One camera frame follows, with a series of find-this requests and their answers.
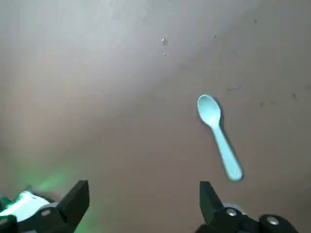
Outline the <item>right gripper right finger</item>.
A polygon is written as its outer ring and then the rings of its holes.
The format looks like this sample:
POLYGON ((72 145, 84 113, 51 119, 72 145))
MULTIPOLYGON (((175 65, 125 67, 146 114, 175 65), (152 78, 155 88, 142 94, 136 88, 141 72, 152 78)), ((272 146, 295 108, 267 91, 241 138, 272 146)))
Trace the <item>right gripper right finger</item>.
POLYGON ((210 182, 200 182, 200 208, 205 223, 197 233, 297 233, 285 218, 262 215, 250 218, 234 207, 225 207, 210 182))

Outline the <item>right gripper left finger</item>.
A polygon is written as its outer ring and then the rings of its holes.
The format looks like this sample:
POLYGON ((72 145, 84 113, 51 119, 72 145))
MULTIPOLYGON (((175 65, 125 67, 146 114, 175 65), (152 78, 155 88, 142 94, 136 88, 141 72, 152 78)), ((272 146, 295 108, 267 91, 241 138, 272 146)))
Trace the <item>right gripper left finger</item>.
POLYGON ((11 201, 0 198, 2 233, 73 233, 89 208, 87 180, 78 181, 60 200, 54 201, 27 187, 11 201))

